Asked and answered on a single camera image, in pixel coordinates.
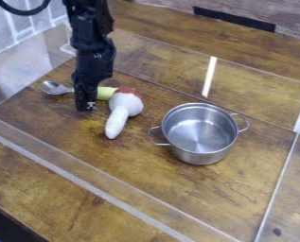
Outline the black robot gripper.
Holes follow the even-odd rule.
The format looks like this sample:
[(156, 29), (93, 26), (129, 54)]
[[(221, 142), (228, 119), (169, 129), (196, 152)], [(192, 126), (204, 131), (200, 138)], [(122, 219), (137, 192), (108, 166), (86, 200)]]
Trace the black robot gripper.
[(73, 74), (76, 105), (80, 112), (96, 109), (98, 84), (113, 75), (117, 55), (108, 37), (114, 20), (106, 0), (62, 0), (72, 26), (70, 44), (77, 50)]

